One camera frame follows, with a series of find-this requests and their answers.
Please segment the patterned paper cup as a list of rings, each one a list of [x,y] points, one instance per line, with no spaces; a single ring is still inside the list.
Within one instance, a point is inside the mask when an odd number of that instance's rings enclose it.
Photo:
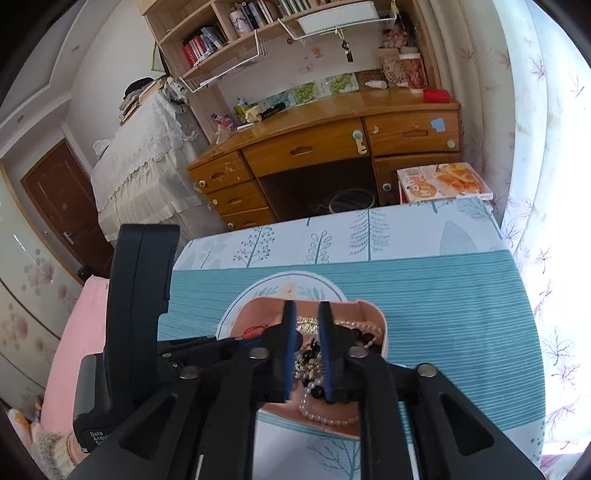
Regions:
[[[424,90],[429,86],[423,58],[420,53],[400,54],[399,61],[403,67],[410,89]]]

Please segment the pink blanket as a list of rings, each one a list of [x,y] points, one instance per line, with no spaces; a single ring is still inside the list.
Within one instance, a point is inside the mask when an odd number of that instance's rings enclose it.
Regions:
[[[73,409],[82,359],[100,353],[105,343],[109,280],[86,281],[66,323],[48,377],[41,409],[41,427],[50,433],[73,429]]]

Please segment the red box on desk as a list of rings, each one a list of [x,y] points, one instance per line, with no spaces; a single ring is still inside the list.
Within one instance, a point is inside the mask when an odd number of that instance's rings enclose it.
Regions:
[[[447,104],[451,102],[451,94],[445,89],[424,89],[423,101],[430,104]]]

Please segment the wooden bookshelf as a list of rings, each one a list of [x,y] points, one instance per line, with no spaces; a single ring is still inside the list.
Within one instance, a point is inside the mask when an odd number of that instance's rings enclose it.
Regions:
[[[346,76],[381,72],[387,43],[420,48],[441,84],[417,1],[373,1],[379,18],[304,34],[297,19],[363,1],[139,1],[136,6],[188,105],[214,142],[239,105],[308,103],[344,89]]]

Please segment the floral white curtain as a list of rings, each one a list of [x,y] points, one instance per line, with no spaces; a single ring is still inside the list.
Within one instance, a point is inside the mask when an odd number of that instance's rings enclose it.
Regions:
[[[425,1],[465,159],[521,274],[542,347],[536,462],[563,479],[590,444],[590,66],[533,1]]]

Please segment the pink open jewelry box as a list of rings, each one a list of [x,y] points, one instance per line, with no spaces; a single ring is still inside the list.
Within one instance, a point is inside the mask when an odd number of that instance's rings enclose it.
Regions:
[[[280,323],[286,300],[280,297],[257,297],[240,301],[228,308],[218,325],[217,336],[221,338],[259,337]],[[297,299],[294,301],[295,317],[318,319],[318,300]],[[388,327],[386,317],[374,304],[365,300],[355,302],[332,302],[332,319],[335,325],[352,331],[356,345],[372,349],[383,357],[387,356]],[[290,400],[284,403],[267,403],[263,410],[294,423],[327,431],[329,433],[356,438],[360,436],[358,404],[330,403],[325,400],[325,367],[322,364],[322,379],[301,384],[294,378]]]

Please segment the wooden desk with drawers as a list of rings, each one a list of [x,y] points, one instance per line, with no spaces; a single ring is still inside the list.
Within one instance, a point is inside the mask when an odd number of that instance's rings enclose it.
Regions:
[[[187,171],[229,230],[400,203],[399,170],[458,162],[461,104],[407,90],[367,90],[276,113],[208,147]]]

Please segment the tree print tablecloth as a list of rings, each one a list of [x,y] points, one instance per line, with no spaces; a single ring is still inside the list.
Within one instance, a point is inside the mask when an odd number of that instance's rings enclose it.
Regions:
[[[435,365],[540,463],[540,342],[484,202],[359,210],[191,241],[175,264],[158,336],[228,337],[239,309],[259,296],[373,303],[386,318],[389,362]]]

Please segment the lace covered furniture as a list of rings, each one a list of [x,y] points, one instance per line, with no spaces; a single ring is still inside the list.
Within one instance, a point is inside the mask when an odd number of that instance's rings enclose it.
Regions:
[[[105,143],[91,173],[98,224],[114,244],[124,224],[172,224],[181,245],[225,231],[187,167],[207,138],[174,83],[168,81]]]

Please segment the gold leaf brooch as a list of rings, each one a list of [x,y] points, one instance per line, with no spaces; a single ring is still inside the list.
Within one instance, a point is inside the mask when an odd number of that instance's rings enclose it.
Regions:
[[[297,332],[301,334],[301,346],[294,357],[294,378],[301,384],[322,379],[322,346],[318,335],[318,319],[297,316]]]

